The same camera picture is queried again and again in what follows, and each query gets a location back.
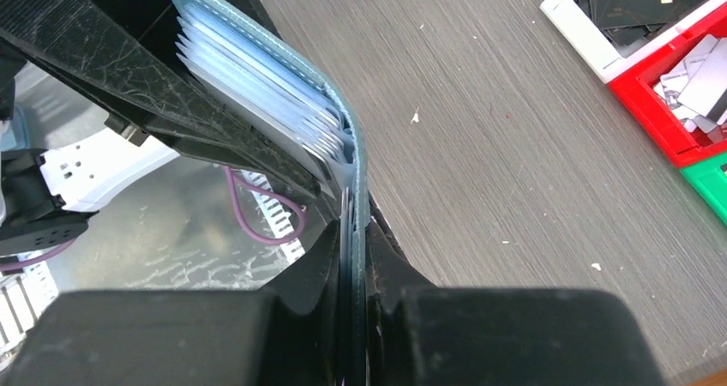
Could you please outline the blue leather card holder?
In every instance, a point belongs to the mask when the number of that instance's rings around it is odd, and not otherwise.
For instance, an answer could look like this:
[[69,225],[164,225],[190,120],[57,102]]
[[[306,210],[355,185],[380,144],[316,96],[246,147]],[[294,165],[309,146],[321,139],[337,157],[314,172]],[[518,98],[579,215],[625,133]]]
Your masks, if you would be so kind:
[[224,0],[171,0],[178,56],[217,99],[283,148],[340,205],[337,375],[369,381],[365,246],[370,221],[364,139],[328,79]]

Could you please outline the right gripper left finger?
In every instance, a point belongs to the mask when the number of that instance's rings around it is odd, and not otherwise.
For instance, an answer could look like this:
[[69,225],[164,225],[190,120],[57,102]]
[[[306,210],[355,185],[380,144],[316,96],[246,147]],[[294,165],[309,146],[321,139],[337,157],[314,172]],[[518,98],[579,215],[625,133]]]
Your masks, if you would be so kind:
[[4,385],[332,385],[339,224],[259,289],[65,293]]

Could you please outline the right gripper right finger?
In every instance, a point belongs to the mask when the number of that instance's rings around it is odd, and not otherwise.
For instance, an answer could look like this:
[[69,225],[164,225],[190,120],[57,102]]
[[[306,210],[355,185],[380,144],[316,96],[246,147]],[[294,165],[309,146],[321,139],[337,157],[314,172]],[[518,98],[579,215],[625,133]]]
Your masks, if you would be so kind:
[[375,202],[366,236],[370,385],[662,385],[634,315],[595,289],[439,287]]

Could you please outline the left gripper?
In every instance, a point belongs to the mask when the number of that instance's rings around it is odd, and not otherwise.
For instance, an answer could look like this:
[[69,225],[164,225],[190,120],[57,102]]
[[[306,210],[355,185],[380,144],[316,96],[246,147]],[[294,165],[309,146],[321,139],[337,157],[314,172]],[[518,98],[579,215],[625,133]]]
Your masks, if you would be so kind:
[[[274,35],[261,0],[226,0]],[[1,0],[1,41],[180,154],[277,178],[315,198],[292,157],[195,81],[171,0]]]

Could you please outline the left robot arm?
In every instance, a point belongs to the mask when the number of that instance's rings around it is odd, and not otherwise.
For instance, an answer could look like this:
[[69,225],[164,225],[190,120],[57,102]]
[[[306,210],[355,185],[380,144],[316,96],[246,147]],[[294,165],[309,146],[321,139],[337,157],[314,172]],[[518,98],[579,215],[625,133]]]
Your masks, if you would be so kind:
[[271,136],[183,67],[171,0],[1,0],[1,41],[106,110],[98,133],[36,160],[51,211],[95,213],[183,155],[275,178],[312,203],[322,190]]

